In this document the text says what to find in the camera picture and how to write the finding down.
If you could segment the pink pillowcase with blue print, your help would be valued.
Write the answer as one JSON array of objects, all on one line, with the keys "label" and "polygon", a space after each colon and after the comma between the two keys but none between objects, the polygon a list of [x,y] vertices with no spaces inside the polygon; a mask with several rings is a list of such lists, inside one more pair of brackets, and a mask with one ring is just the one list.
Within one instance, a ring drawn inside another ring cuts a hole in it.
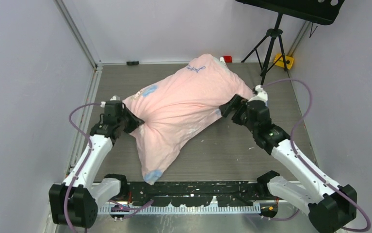
[{"label": "pink pillowcase with blue print", "polygon": [[221,118],[220,106],[235,95],[250,99],[253,92],[218,58],[203,54],[127,97],[125,106],[143,121],[131,136],[144,181],[154,184],[190,139]]}]

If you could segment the white pillow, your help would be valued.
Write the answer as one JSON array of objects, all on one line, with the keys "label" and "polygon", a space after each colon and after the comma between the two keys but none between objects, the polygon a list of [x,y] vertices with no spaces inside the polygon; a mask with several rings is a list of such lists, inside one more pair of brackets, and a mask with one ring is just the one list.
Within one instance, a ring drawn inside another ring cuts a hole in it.
[{"label": "white pillow", "polygon": [[220,63],[222,64],[222,66],[224,66],[224,67],[227,68],[227,64],[226,64],[226,62],[225,62],[224,57],[220,57],[219,61],[220,61]]}]

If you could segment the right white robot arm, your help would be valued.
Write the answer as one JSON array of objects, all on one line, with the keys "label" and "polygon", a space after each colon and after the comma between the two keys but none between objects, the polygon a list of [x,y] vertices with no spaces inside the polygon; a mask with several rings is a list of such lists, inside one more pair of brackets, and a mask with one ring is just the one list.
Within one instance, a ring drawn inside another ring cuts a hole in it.
[{"label": "right white robot arm", "polygon": [[349,184],[340,185],[316,167],[291,142],[289,134],[272,123],[264,100],[246,100],[235,95],[219,109],[223,117],[232,114],[232,122],[245,126],[255,143],[301,183],[301,186],[292,184],[271,170],[257,178],[257,193],[261,198],[275,196],[286,200],[306,214],[320,233],[334,233],[356,218],[356,190]]}]

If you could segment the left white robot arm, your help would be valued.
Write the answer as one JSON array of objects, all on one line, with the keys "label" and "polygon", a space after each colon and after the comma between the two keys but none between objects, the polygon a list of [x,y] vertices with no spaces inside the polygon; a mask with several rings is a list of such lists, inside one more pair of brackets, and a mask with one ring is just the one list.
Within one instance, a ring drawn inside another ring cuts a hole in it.
[{"label": "left white robot arm", "polygon": [[72,232],[88,230],[97,218],[101,206],[115,198],[125,200],[129,195],[126,176],[107,174],[94,185],[98,170],[122,133],[131,133],[144,121],[136,117],[121,100],[99,103],[104,112],[89,133],[78,129],[87,145],[69,175],[49,189],[49,204],[55,224],[66,225]]}]

